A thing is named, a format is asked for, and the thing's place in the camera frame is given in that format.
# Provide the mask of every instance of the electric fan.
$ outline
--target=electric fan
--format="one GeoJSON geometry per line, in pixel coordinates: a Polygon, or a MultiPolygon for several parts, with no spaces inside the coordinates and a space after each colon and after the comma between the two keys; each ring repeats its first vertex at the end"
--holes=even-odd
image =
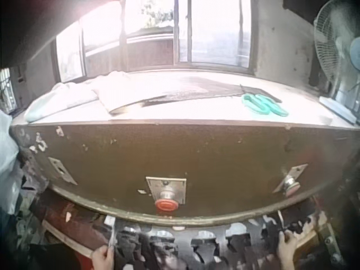
{"type": "Polygon", "coordinates": [[[331,98],[320,102],[351,123],[352,112],[359,110],[360,19],[351,1],[331,0],[314,21],[317,56],[327,79],[332,83],[331,98]]]}

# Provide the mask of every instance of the emergency stop button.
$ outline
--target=emergency stop button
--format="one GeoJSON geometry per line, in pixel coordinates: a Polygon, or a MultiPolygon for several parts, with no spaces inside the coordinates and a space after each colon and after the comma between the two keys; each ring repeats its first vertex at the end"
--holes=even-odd
{"type": "Polygon", "coordinates": [[[172,199],[158,199],[155,202],[156,208],[165,212],[172,212],[178,209],[179,203],[172,199]]]}

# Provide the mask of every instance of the scissors handle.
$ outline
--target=scissors handle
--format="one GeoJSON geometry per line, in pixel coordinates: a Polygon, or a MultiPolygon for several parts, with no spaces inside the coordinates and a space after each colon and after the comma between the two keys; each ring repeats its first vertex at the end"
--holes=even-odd
{"type": "Polygon", "coordinates": [[[286,110],[284,110],[282,107],[280,107],[272,98],[269,98],[262,94],[256,94],[255,97],[261,100],[262,104],[268,106],[270,111],[273,112],[274,114],[277,114],[282,117],[287,117],[289,115],[289,113],[286,110]]]}
{"type": "Polygon", "coordinates": [[[269,114],[270,108],[266,106],[260,99],[253,94],[243,94],[241,96],[242,103],[251,111],[257,114],[269,114]]]}

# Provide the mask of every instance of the red button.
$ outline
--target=red button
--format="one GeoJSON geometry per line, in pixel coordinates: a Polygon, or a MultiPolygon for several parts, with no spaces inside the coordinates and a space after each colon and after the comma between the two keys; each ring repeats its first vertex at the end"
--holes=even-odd
{"type": "Polygon", "coordinates": [[[179,203],[171,199],[158,199],[155,205],[159,210],[166,212],[174,211],[179,207],[179,203]]]}
{"type": "Polygon", "coordinates": [[[298,191],[299,188],[300,188],[299,183],[297,183],[297,182],[293,183],[290,187],[287,188],[287,190],[285,192],[285,196],[286,197],[292,196],[296,191],[298,191]]]}

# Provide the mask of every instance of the white cloth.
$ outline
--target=white cloth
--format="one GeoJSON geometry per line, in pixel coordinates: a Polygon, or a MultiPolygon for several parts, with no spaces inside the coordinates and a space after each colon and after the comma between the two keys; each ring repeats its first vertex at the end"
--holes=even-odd
{"type": "Polygon", "coordinates": [[[57,83],[50,92],[31,103],[24,117],[28,123],[31,123],[97,99],[97,95],[86,84],[57,83]]]}

